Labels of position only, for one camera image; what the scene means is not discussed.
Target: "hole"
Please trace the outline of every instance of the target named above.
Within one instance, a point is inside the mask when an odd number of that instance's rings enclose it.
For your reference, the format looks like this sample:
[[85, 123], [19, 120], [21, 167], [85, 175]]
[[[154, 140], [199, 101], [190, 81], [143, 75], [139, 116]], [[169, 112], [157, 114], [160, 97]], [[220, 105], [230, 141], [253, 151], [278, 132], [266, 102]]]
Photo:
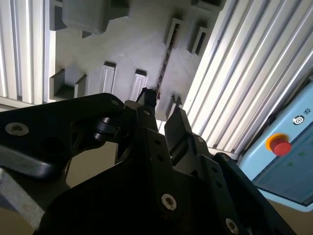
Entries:
[[192, 174], [193, 176], [199, 177], [199, 174], [198, 174], [198, 172], [197, 172], [196, 170], [192, 171], [191, 174]]
[[158, 140], [155, 140], [155, 143], [156, 143], [157, 145], [161, 145], [161, 142], [158, 141]]
[[232, 222], [229, 223], [229, 226], [230, 226], [230, 228], [231, 228], [232, 230], [234, 230], [234, 229], [236, 228], [235, 225], [234, 225]]
[[170, 205], [172, 206], [174, 204], [173, 200], [171, 198], [166, 198], [165, 201]]
[[164, 161], [164, 157], [162, 155], [157, 155], [156, 157], [160, 162]]
[[200, 40], [199, 40], [199, 43], [198, 43], [197, 48], [196, 48], [196, 51], [195, 51], [195, 53], [196, 53], [197, 55], [200, 54], [200, 50], [201, 50], [201, 47], [202, 47], [202, 45], [203, 45], [203, 42], [204, 42], [204, 39], [205, 39], [205, 35], [206, 35], [206, 33], [203, 32], [203, 33], [201, 34], [201, 36], [200, 36]]
[[65, 151], [63, 143], [56, 137], [45, 138], [41, 143], [41, 148], [44, 152], [50, 155], [61, 154]]
[[223, 185], [220, 183], [220, 182], [216, 182], [216, 185], [219, 187], [219, 188], [222, 188], [223, 187]]
[[23, 128], [21, 126], [12, 126], [12, 131], [22, 131]]

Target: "black plastic part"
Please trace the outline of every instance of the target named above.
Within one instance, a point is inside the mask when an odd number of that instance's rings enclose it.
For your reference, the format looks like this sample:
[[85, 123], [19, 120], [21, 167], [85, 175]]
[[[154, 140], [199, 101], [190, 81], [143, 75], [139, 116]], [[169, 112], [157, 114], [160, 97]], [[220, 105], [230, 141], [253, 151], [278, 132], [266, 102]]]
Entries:
[[[96, 94], [0, 114], [0, 166], [24, 175], [53, 180], [77, 154], [98, 148], [93, 127], [100, 117], [120, 115], [124, 104], [112, 94]], [[5, 131], [11, 122], [25, 124], [25, 136]]]
[[217, 153], [213, 160], [220, 165], [223, 171], [240, 221], [247, 228], [252, 229], [252, 234], [296, 234], [239, 169], [235, 161], [224, 153]]

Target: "gray metal surface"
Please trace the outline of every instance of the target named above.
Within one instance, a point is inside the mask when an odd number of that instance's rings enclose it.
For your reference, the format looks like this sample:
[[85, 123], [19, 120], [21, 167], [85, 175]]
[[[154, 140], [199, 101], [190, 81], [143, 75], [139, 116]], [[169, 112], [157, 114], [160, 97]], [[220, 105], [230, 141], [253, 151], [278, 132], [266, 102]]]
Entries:
[[0, 168], [0, 207], [17, 211], [36, 229], [51, 202], [69, 186], [65, 177], [54, 183], [39, 183]]
[[313, 1], [228, 0], [184, 104], [210, 148], [239, 155], [313, 62]]
[[47, 95], [44, 85], [54, 72], [51, 60], [55, 63], [50, 0], [1, 0], [0, 4], [0, 96], [42, 104]]
[[125, 0], [63, 0], [62, 20], [68, 27], [101, 34], [110, 20], [125, 17], [128, 12]]
[[129, 100], [136, 101], [142, 89], [146, 87], [148, 81], [147, 73], [145, 71], [136, 70], [134, 81], [129, 95]]
[[113, 92], [114, 80], [116, 76], [116, 64], [105, 62], [103, 65], [102, 85], [100, 92], [111, 93]]

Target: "bolt head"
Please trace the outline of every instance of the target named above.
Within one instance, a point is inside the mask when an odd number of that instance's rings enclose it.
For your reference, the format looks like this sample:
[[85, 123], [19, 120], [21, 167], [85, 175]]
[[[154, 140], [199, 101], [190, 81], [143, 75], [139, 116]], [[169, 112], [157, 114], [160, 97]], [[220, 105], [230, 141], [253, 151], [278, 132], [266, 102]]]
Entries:
[[5, 126], [5, 131], [12, 136], [25, 136], [28, 134], [28, 127], [20, 122], [11, 122]]
[[169, 211], [174, 211], [177, 208], [177, 203], [175, 198], [172, 195], [169, 194], [163, 194], [161, 197], [161, 202], [163, 204], [163, 206], [165, 206], [166, 209], [168, 209]]

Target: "metal frame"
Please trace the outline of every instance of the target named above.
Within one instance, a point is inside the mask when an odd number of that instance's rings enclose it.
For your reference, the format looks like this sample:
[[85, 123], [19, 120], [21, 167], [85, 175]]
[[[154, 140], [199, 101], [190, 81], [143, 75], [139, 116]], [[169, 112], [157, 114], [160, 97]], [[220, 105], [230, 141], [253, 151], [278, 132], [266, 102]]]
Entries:
[[312, 66], [312, 1], [226, 1], [184, 109], [208, 147], [244, 151]]
[[55, 32], [49, 0], [3, 0], [0, 9], [0, 96], [29, 104], [49, 102], [55, 73]]

